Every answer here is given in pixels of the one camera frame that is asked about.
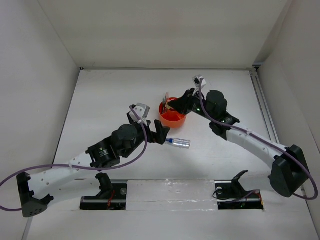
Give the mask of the green pen refill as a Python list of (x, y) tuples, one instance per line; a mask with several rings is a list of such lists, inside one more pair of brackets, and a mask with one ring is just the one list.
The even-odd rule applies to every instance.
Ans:
[(165, 109), (165, 100), (162, 101), (161, 114), (164, 114), (167, 110)]

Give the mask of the red pen refill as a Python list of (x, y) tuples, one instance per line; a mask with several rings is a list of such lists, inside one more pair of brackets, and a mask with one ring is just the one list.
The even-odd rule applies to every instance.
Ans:
[(167, 102), (167, 93), (164, 93), (162, 98), (162, 112), (164, 112), (164, 109), (166, 107), (166, 102)]
[(169, 101), (169, 98), (170, 98), (170, 93), (169, 92), (166, 92), (165, 93), (165, 102), (164, 102), (164, 106), (167, 105), (168, 101)]

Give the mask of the blue cap clear glue bottle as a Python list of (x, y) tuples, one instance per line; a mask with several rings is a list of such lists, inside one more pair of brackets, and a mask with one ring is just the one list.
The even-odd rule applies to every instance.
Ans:
[(176, 148), (189, 149), (191, 146), (191, 141), (180, 138), (167, 138), (165, 143)]

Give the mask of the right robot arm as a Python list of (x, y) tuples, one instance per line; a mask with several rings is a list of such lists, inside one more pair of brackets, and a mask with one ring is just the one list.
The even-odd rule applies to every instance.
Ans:
[(195, 93), (194, 89), (190, 89), (182, 97), (169, 101), (168, 105), (180, 114), (193, 112), (210, 120), (209, 127), (213, 133), (247, 150), (271, 169), (267, 178), (255, 177), (253, 181), (240, 179), (233, 182), (231, 191), (235, 196), (243, 197), (249, 192), (249, 186), (253, 186), (261, 190), (273, 190), (289, 198), (306, 181), (316, 186), (302, 149), (296, 145), (287, 147), (274, 143), (252, 132), (228, 113), (228, 102), (222, 92), (211, 90), (204, 97), (200, 92)]

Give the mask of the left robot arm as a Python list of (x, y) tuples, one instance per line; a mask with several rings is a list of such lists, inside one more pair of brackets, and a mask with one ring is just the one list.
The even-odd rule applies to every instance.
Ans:
[(141, 144), (163, 145), (170, 128), (155, 120), (156, 131), (151, 131), (150, 121), (134, 120), (134, 113), (127, 113), (128, 124), (121, 125), (111, 136), (90, 146), (84, 153), (71, 159), (67, 164), (46, 167), (45, 171), (29, 174), (27, 170), (16, 177), (22, 216), (31, 218), (43, 213), (50, 203), (57, 200), (54, 191), (78, 179), (86, 171), (98, 172), (94, 186), (96, 200), (112, 204), (116, 191), (105, 170), (119, 169), (120, 160), (128, 158)]

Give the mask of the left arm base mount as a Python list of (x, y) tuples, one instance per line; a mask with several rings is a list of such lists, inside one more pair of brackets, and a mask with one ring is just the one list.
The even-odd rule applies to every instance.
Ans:
[(99, 192), (83, 196), (79, 209), (83, 211), (124, 211), (127, 204), (128, 181), (111, 180), (107, 173), (98, 173)]

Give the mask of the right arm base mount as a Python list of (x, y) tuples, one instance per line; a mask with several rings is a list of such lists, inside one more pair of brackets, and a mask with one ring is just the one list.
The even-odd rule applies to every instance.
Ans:
[(240, 183), (243, 170), (231, 180), (216, 180), (212, 197), (217, 200), (218, 210), (264, 210), (259, 189), (245, 190)]

